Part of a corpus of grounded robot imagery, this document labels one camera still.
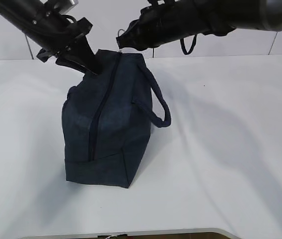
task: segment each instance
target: white table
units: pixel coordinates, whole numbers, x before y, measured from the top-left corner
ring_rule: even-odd
[[[282,56],[147,63],[173,124],[154,130],[127,190],[65,181],[61,108],[82,74],[0,61],[0,239],[282,239]]]

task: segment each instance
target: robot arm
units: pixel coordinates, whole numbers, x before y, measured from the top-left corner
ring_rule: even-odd
[[[92,24],[83,18],[64,15],[77,0],[0,0],[0,15],[38,43],[42,49],[37,57],[46,62],[51,56],[56,64],[86,73],[101,73],[86,35]]]
[[[282,31],[282,0],[148,2],[151,6],[117,38],[120,48],[145,50],[199,33],[225,36],[236,28]]]
[[[142,51],[199,33],[225,36],[236,28],[282,30],[282,0],[148,0],[139,19],[117,38],[119,48]],[[83,73],[99,74],[102,68],[86,35],[92,24],[64,15],[78,0],[0,0],[0,14],[37,42],[37,57]]]

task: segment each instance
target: bag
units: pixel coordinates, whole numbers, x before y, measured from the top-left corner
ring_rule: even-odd
[[[62,109],[67,181],[128,188],[150,138],[151,122],[171,115],[142,54],[99,50],[101,75],[87,73]],[[151,89],[165,111],[152,111]]]

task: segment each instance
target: rope handle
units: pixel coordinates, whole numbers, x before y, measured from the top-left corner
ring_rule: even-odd
[[[137,96],[133,96],[132,103],[136,104],[140,110],[142,110],[150,119],[150,121],[158,128],[163,128],[163,127],[169,127],[171,125],[171,113],[170,109],[165,102],[160,86],[156,82],[153,74],[151,71],[143,65],[138,64],[138,68],[141,70],[145,78],[147,79],[149,85],[151,86],[155,96],[159,100],[160,104],[162,105],[164,109],[164,120],[159,118],[153,111],[152,109],[149,109],[146,104],[144,104]]]

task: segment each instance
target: bag zipper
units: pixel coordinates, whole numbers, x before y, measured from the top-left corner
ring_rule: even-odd
[[[107,102],[107,100],[110,96],[111,90],[113,88],[121,56],[122,56],[122,53],[118,52],[116,62],[115,62],[115,66],[114,66],[114,68],[111,72],[110,82],[109,82],[107,91],[106,91],[105,96],[103,97],[103,99],[102,99],[102,101],[101,101],[92,121],[91,121],[90,130],[89,130],[88,161],[94,161],[95,160],[99,119],[100,119],[102,110],[105,107],[106,102]]]

